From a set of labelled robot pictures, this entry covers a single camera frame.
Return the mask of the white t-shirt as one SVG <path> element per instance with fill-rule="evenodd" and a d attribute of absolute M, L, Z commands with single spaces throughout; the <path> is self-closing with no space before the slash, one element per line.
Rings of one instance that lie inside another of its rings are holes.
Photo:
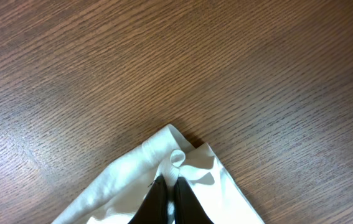
<path fill-rule="evenodd" d="M 263 221 L 212 148 L 168 124 L 109 164 L 54 223 L 128 223 L 160 175 L 169 188 L 185 178 L 214 223 Z"/>

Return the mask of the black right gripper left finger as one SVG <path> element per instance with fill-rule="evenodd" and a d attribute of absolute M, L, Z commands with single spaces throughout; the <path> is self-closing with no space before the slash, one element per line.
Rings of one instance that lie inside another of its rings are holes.
<path fill-rule="evenodd" d="M 167 224 L 167 185 L 162 175 L 153 181 L 141 206 L 128 224 Z"/>

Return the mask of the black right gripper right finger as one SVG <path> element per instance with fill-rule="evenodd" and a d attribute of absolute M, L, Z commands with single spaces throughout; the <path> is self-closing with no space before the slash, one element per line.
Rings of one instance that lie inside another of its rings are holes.
<path fill-rule="evenodd" d="M 214 224 L 184 177 L 179 177 L 174 186 L 175 224 Z"/>

